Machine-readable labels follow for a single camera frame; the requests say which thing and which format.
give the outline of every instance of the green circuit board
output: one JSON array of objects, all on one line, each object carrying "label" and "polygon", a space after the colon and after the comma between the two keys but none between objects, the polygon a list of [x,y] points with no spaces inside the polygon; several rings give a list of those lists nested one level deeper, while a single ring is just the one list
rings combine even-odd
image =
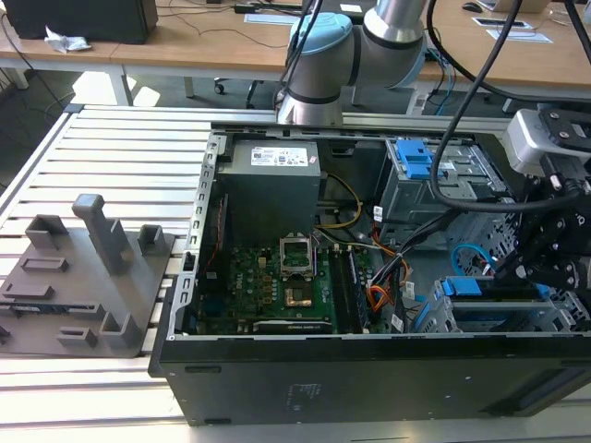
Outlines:
[{"label": "green circuit board", "polygon": [[[235,248],[225,294],[217,296],[213,310],[206,306],[207,312],[201,313],[199,324],[205,330],[200,333],[248,333],[246,325],[261,319],[329,321],[336,331],[328,252],[318,253],[316,276],[310,281],[301,278],[295,283],[292,283],[293,278],[285,281],[280,263],[279,246]],[[290,254],[286,263],[305,265],[308,263],[306,251]],[[295,300],[290,305],[285,289],[292,286],[305,287],[306,300]]]}]

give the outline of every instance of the floor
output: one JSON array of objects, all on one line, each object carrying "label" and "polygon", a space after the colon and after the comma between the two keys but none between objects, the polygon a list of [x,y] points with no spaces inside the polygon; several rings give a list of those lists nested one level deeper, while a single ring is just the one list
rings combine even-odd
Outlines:
[{"label": "floor", "polygon": [[[51,125],[60,114],[54,98],[40,82],[40,76],[57,98],[63,103],[70,100],[80,103],[115,104],[115,97],[108,78],[99,73],[71,73],[41,71],[28,73],[30,87],[16,90],[12,85],[2,85],[0,92],[0,193],[10,184],[30,153],[41,142]],[[188,108],[234,108],[244,109],[249,81],[229,80],[225,82],[224,95],[213,90],[213,80],[194,79],[193,99],[185,97],[182,78],[135,77],[130,87],[136,105],[188,107]],[[252,103],[257,109],[271,109],[271,97],[275,84],[266,82],[259,85]],[[410,97],[410,90],[364,89],[362,105],[352,106],[352,89],[344,88],[341,96],[346,112],[378,114],[404,114]],[[433,100],[439,102],[441,97]],[[453,94],[443,115],[451,115],[460,103],[463,93]],[[481,117],[507,117],[501,110],[503,99],[477,95],[470,104],[466,115]],[[434,114],[436,106],[428,103],[425,114]]]}]

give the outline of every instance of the office chair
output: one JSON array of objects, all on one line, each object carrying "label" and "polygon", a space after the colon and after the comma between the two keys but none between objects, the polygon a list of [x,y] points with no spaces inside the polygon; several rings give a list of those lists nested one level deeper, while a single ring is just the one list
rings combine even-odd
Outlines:
[{"label": "office chair", "polygon": [[[214,82],[213,90],[215,90],[216,94],[222,95],[224,93],[225,88],[223,87],[223,82],[225,82],[229,79],[230,78],[215,78],[213,80],[213,82]],[[248,88],[248,95],[247,95],[247,102],[246,102],[247,109],[255,109],[255,105],[251,103],[252,96],[255,95],[255,90],[257,90],[257,86],[262,85],[263,83],[264,83],[263,80],[253,80],[252,83],[250,83],[250,88]]]}]

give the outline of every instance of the black cable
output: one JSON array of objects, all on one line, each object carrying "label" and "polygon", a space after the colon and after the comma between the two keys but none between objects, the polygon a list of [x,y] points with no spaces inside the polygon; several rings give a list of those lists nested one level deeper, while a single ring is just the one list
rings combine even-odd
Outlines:
[{"label": "black cable", "polygon": [[583,45],[583,50],[585,51],[585,55],[591,63],[591,41],[589,41],[589,35],[581,23],[581,18],[579,17],[579,13],[577,12],[576,8],[574,7],[573,0],[564,0],[564,7],[566,8],[566,12],[573,23],[573,28],[576,31],[576,35],[578,35],[581,44]]},{"label": "black cable", "polygon": [[44,87],[47,89],[47,92],[49,92],[49,94],[54,98],[54,100],[57,100],[57,102],[61,106],[62,110],[66,109],[64,107],[64,105],[59,101],[59,99],[57,98],[57,96],[54,94],[54,92],[52,91],[52,89],[47,85],[47,83],[45,83],[45,80],[43,80],[43,77],[41,76],[41,73],[39,71],[36,71],[35,70],[35,68],[29,63],[29,60],[27,60],[25,58],[25,55],[18,49],[18,47],[12,41],[12,39],[10,38],[10,35],[8,35],[8,31],[6,30],[6,25],[5,25],[5,21],[4,21],[5,18],[8,18],[8,16],[6,15],[6,12],[4,14],[2,14],[2,17],[0,17],[0,25],[2,25],[2,31],[6,35],[6,39],[8,40],[8,42],[10,43],[10,45],[14,48],[15,51],[17,51],[17,53],[20,56],[20,58],[22,59],[22,61],[27,64],[27,66],[29,67],[29,69],[31,71],[37,72],[37,77],[39,78],[39,81],[44,85]]},{"label": "black cable", "polygon": [[263,6],[261,9],[270,9],[272,11],[281,12],[282,14],[285,14],[287,16],[293,16],[293,17],[300,17],[301,16],[301,13],[299,13],[297,11],[290,11],[288,9],[281,9],[279,6],[276,6],[269,1],[263,1],[263,0],[256,0],[256,1],[257,1],[257,3],[259,3],[260,5]]},{"label": "black cable", "polygon": [[507,21],[502,28],[501,34],[499,35],[499,39],[495,42],[490,55],[487,58],[487,61],[482,66],[482,69],[478,73],[478,77],[470,87],[470,90],[466,93],[464,97],[464,101],[460,104],[460,107],[456,111],[455,115],[452,118],[449,126],[447,127],[443,137],[441,138],[441,142],[435,151],[435,155],[433,158],[433,163],[430,166],[430,173],[429,173],[429,182],[431,185],[431,192],[433,196],[443,203],[446,206],[451,208],[456,208],[458,210],[466,210],[466,211],[476,211],[476,212],[494,212],[494,213],[520,213],[520,212],[535,212],[540,210],[556,210],[560,208],[567,208],[571,207],[581,196],[581,192],[574,191],[572,193],[567,194],[564,197],[554,198],[552,200],[540,200],[540,201],[533,201],[527,203],[482,203],[482,202],[469,202],[463,200],[457,200],[454,198],[449,198],[445,196],[439,187],[439,166],[441,157],[443,156],[443,152],[445,151],[445,147],[447,146],[450,139],[453,137],[453,133],[455,128],[460,123],[460,119],[464,115],[468,104],[472,101],[472,98],[475,96],[478,88],[481,87],[481,84],[487,75],[487,73],[492,68],[499,52],[501,51],[502,45],[507,40],[507,36],[509,35],[509,31],[515,22],[515,18],[517,17],[517,13],[519,12],[519,7],[521,6],[523,0],[513,0],[513,5],[511,7],[511,12],[507,17]]},{"label": "black cable", "polygon": [[[427,32],[428,36],[433,42],[433,45],[437,48],[441,55],[443,55],[453,67],[455,67],[460,74],[464,77],[468,78],[470,81],[476,81],[476,77],[470,71],[468,71],[465,67],[463,67],[457,60],[455,60],[450,53],[448,53],[445,48],[442,46],[440,40],[437,38],[435,34],[434,27],[433,27],[433,12],[435,11],[435,5],[437,4],[437,0],[430,0],[428,7],[427,7]],[[529,95],[520,95],[520,94],[513,94],[512,92],[506,90],[500,90],[499,88],[495,88],[494,86],[488,84],[486,81],[482,81],[480,84],[480,88],[483,90],[487,90],[494,94],[500,95],[505,99],[517,100],[520,102],[533,102],[533,103],[563,103],[563,102],[570,102],[570,103],[590,103],[589,100],[584,99],[573,99],[573,98],[548,98],[548,97],[535,97]]]},{"label": "black cable", "polygon": [[[293,42],[295,42],[296,48],[295,48],[295,51],[292,55],[289,55],[289,51],[288,51],[287,64],[285,67],[285,71],[281,74],[281,77],[279,78],[278,89],[282,86],[283,79],[285,78],[285,76],[288,73],[289,73],[289,77],[287,78],[287,81],[285,82],[285,86],[283,87],[283,90],[287,90],[289,88],[291,81],[292,81],[292,77],[294,76],[294,72],[296,71],[297,62],[299,61],[299,57],[302,54],[302,52],[304,51],[304,45],[306,44],[306,40],[308,39],[308,35],[312,31],[312,28],[314,27],[314,23],[316,23],[316,18],[318,17],[318,14],[320,13],[320,8],[322,7],[322,0],[317,0],[314,12],[312,13],[312,17],[310,18],[310,21],[308,23],[308,27],[306,28],[306,31],[304,32],[304,35],[302,36],[301,40],[298,41],[299,32],[302,29],[302,25],[304,23],[304,20],[306,19],[306,15],[308,14],[310,8],[312,7],[312,4],[314,4],[314,3],[315,3],[314,0],[310,0],[308,2],[308,4],[306,5],[306,9],[304,9],[302,11],[302,18],[299,20],[299,23],[297,24],[297,28],[295,30],[294,37],[293,37]],[[276,105],[277,105],[277,92],[273,93],[273,106],[272,106],[273,110],[275,109]]]}]

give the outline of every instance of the motherboard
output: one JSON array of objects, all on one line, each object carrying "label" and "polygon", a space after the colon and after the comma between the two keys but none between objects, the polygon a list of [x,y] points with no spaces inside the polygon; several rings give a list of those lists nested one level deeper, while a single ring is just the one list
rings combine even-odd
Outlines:
[{"label": "motherboard", "polygon": [[[200,296],[198,333],[361,332],[368,324],[365,285],[373,273],[368,251],[314,247],[311,263],[305,248],[285,251],[282,255],[279,246],[233,248],[222,272],[223,289]],[[308,265],[309,273],[285,271]],[[208,272],[204,278],[222,275]]]}]

